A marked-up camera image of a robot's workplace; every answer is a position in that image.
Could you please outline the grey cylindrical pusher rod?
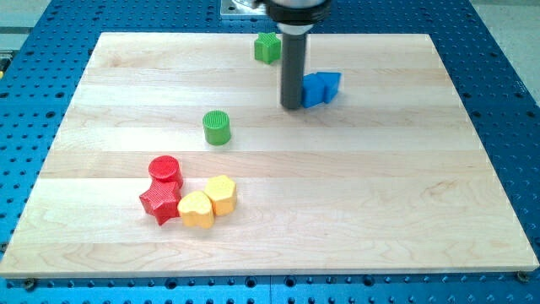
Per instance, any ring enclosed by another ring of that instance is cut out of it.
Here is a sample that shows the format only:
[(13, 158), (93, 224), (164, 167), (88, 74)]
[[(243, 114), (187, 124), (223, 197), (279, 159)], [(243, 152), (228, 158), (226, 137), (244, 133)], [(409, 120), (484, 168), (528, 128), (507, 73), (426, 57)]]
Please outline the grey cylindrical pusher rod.
[(301, 107), (306, 37), (283, 33), (280, 103), (288, 110)]

